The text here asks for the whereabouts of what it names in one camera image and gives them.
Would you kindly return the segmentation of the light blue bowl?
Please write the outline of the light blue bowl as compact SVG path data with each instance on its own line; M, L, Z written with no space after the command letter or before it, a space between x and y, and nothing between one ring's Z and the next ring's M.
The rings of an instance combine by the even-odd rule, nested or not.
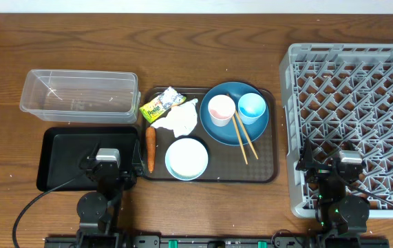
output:
M164 156L167 171L178 180L190 181L200 177L209 164L206 147L194 138L173 142Z

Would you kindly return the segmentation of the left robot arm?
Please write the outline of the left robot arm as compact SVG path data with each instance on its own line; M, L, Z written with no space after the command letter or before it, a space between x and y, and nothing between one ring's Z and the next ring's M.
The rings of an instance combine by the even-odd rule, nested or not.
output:
M78 201L80 223L74 246L132 247L133 238L118 227L118 216L123 192L134 187L142 173L140 142L135 141L128 163L121 161L118 149L97 143L91 154L80 161L79 168L97 186Z

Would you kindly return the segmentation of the green snack wrapper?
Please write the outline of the green snack wrapper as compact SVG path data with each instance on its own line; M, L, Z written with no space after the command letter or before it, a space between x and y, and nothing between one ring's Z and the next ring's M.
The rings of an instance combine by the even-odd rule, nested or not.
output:
M140 107L144 118L152 123L170 108L180 105L186 101L186 97L178 93L174 88L168 87L163 93Z

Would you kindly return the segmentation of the orange carrot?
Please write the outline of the orange carrot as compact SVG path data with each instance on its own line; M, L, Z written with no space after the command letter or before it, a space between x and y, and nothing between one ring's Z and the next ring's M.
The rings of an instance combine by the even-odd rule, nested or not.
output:
M156 129L148 127L145 133L147 148L147 167L150 173L154 171L156 161Z

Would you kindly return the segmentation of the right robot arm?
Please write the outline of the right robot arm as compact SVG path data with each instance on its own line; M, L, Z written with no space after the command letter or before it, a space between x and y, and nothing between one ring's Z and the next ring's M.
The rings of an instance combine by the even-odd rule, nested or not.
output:
M305 141L296 169L304 171L305 181L316 184L319 199L315 218L322 230L305 241L306 247L360 247L360 234L367 231L369 202L346 193L346 186L359 179L366 166L362 155L353 146L339 150L330 162L314 159L312 144Z

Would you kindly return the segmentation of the white napkin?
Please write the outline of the white napkin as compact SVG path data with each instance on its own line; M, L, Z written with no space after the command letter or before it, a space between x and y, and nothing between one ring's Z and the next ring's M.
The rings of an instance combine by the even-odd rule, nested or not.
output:
M175 138L189 135L198 123L198 113L196 111L197 99L192 99L181 105L172 107L170 112L151 126L155 129L165 128L172 130Z

